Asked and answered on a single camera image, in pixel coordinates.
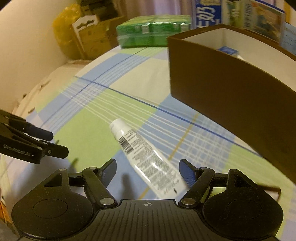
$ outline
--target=yellow plastic bag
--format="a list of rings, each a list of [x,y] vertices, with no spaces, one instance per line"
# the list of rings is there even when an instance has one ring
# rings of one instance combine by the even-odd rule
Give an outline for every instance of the yellow plastic bag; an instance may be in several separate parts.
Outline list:
[[[80,59],[81,55],[73,39],[72,23],[83,16],[79,4],[66,7],[53,21],[54,36],[62,52],[70,59]]]

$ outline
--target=bed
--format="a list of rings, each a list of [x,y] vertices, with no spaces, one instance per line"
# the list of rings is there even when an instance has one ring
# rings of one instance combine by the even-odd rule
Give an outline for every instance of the bed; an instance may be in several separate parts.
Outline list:
[[[53,142],[67,146],[69,156],[45,157],[35,165],[1,155],[0,185],[9,212],[58,168],[80,172],[110,158],[117,161],[117,173],[108,190],[118,201],[156,199],[109,130],[122,118],[176,167],[185,158],[196,167],[223,173],[235,168],[256,183],[279,186],[284,221],[277,237],[294,240],[295,185],[238,137],[170,95],[167,48],[116,47],[83,68],[60,72],[62,78],[42,80],[14,114],[53,132]],[[73,190],[84,195],[81,188]]]

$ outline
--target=ribbed black surface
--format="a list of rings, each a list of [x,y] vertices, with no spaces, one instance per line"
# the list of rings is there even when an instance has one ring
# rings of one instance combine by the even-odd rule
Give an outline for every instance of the ribbed black surface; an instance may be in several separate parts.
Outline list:
[[[173,200],[123,200],[101,210],[79,234],[63,241],[229,241],[209,230],[193,210]]]

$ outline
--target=white cap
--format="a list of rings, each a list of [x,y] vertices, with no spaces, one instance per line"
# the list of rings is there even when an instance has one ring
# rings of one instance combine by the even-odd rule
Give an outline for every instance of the white cap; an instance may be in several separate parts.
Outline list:
[[[123,128],[129,128],[131,129],[130,126],[128,126],[122,119],[116,119],[112,121],[112,123],[109,126],[113,136],[115,137],[116,134],[121,131]]]

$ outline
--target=yellow stripe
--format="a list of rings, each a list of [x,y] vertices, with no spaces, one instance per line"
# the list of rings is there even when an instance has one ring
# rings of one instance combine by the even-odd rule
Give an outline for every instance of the yellow stripe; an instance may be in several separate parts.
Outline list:
[[[291,7],[288,3],[284,2],[284,11],[286,13],[286,19],[285,21],[287,23],[290,23],[290,18],[291,18]]]
[[[199,113],[196,113],[192,119],[192,122],[194,123],[198,117]],[[189,133],[189,131],[192,129],[193,125],[190,124],[190,126],[187,128],[187,130],[185,131],[184,135],[181,137],[181,139],[179,140],[178,144],[176,145],[175,149],[173,150],[173,152],[170,154],[170,156],[168,157],[168,160],[170,161],[173,156],[175,155],[175,153],[177,152],[177,150],[179,149],[179,147],[181,146],[181,144],[183,143],[184,139],[186,138],[187,134]],[[145,197],[145,195],[147,194],[147,192],[149,191],[149,187],[147,186],[144,190],[144,192],[142,192],[142,194],[139,196],[138,199],[143,199]]]

